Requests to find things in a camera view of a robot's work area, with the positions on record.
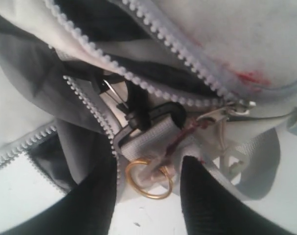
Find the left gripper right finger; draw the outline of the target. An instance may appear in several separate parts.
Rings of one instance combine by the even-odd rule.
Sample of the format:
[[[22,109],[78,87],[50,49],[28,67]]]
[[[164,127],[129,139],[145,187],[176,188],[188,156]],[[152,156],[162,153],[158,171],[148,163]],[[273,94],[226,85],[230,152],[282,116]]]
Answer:
[[[285,234],[224,189],[195,157],[183,158],[180,194],[189,235]]]

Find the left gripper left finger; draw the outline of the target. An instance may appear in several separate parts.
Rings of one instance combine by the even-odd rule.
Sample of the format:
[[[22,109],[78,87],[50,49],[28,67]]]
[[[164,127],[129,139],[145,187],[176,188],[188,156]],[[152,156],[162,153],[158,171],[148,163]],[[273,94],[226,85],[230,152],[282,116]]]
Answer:
[[[20,235],[106,235],[116,203],[116,159],[108,144],[80,144],[65,153],[41,144],[31,157],[66,196],[18,227]]]

